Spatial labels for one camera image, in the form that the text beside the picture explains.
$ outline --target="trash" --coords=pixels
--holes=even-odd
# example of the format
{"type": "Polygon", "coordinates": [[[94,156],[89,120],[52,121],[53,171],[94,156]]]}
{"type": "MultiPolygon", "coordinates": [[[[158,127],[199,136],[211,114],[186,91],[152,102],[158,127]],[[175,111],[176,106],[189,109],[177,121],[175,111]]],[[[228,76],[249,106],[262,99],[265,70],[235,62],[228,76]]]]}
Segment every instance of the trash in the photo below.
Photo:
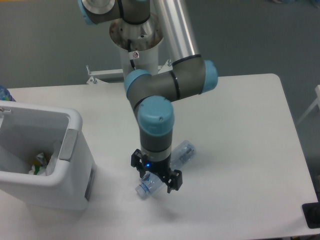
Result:
{"type": "Polygon", "coordinates": [[[48,163],[47,163],[47,160],[45,158],[45,154],[42,152],[42,153],[39,153],[36,157],[37,161],[40,163],[40,165],[44,168],[47,167],[48,163]]]}
{"type": "Polygon", "coordinates": [[[46,155],[43,152],[39,153],[35,157],[36,160],[32,162],[32,167],[31,167],[31,170],[29,171],[29,174],[38,175],[38,176],[51,175],[56,168],[61,145],[62,145],[61,141],[55,141],[53,143],[53,154],[49,161],[47,161],[45,157],[46,155]]]}
{"type": "Polygon", "coordinates": [[[56,168],[61,145],[62,145],[62,143],[60,141],[55,141],[53,144],[53,154],[52,154],[50,161],[49,161],[49,163],[46,167],[46,170],[45,170],[45,173],[47,176],[51,175],[56,168]]]}
{"type": "Polygon", "coordinates": [[[32,165],[31,170],[29,171],[30,175],[46,176],[46,169],[39,165],[32,165]]]}

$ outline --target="black ring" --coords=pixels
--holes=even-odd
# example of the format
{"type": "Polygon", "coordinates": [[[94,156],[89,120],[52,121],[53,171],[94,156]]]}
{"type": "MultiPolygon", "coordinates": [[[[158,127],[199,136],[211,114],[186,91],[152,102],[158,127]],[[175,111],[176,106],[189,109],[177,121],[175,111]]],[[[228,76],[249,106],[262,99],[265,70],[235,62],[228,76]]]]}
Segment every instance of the black ring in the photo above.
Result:
{"type": "Polygon", "coordinates": [[[174,63],[172,63],[172,66],[176,65],[176,64],[179,64],[183,61],[186,61],[186,60],[189,60],[189,59],[194,59],[194,58],[200,58],[201,57],[201,54],[196,54],[196,55],[192,55],[192,56],[187,56],[187,57],[184,57],[184,58],[181,58],[177,61],[175,61],[174,63]]]}
{"type": "Polygon", "coordinates": [[[180,99],[180,87],[179,87],[179,83],[178,83],[178,78],[176,77],[174,71],[170,71],[170,74],[173,78],[175,92],[176,92],[176,98],[177,98],[177,100],[179,100],[180,99]]]}

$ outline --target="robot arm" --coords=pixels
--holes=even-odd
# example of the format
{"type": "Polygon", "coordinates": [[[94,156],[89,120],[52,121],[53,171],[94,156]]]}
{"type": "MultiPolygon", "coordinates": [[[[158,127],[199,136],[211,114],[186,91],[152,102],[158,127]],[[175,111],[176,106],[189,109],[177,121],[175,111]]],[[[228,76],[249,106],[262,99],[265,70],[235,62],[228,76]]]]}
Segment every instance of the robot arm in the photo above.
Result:
{"type": "MultiPolygon", "coordinates": [[[[82,6],[85,8],[86,1],[90,0],[82,0],[82,6]]],[[[106,3],[110,4],[112,0],[101,2],[107,6],[106,3]]],[[[173,61],[172,70],[151,75],[143,67],[134,70],[132,65],[131,72],[124,80],[124,88],[140,130],[141,150],[137,149],[131,156],[131,166],[137,168],[141,178],[146,171],[157,175],[167,185],[167,192],[170,193],[172,189],[179,190],[183,182],[181,171],[170,168],[175,121],[171,102],[214,89],[218,83],[218,74],[211,61],[201,58],[185,0],[155,0],[154,5],[173,61]]],[[[149,0],[118,0],[109,12],[97,15],[96,11],[94,14],[95,18],[92,18],[93,13],[87,16],[95,23],[100,22],[96,19],[98,17],[105,20],[121,17],[133,32],[137,27],[140,31],[145,31],[150,26],[149,0]]],[[[121,47],[125,49],[127,42],[128,51],[132,42],[141,46],[143,35],[140,37],[140,32],[136,35],[137,38],[122,39],[121,47]]],[[[155,36],[155,32],[151,31],[149,36],[155,36]]]]}

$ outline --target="silver metal tube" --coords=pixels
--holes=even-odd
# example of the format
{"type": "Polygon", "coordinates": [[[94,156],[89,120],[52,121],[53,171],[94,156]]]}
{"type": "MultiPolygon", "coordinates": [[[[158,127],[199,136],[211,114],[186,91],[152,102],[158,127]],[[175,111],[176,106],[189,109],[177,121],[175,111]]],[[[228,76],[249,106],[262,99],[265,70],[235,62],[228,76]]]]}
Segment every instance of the silver metal tube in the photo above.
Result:
{"type": "Polygon", "coordinates": [[[82,0],[84,7],[94,14],[106,14],[115,5],[115,0],[82,0]]]}
{"type": "Polygon", "coordinates": [[[185,0],[155,0],[153,2],[172,61],[200,54],[185,0]]]}

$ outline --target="white trash bin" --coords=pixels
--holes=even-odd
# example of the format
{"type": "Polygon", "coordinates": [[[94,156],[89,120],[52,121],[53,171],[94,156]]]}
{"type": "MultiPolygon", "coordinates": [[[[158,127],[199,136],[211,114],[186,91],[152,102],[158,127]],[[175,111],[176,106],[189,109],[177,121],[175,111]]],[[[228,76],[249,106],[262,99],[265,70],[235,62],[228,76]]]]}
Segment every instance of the white trash bin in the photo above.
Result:
{"type": "Polygon", "coordinates": [[[88,205],[97,166],[73,109],[0,101],[0,189],[43,207],[82,210],[88,205]],[[30,175],[39,153],[62,143],[50,175],[30,175]]]}

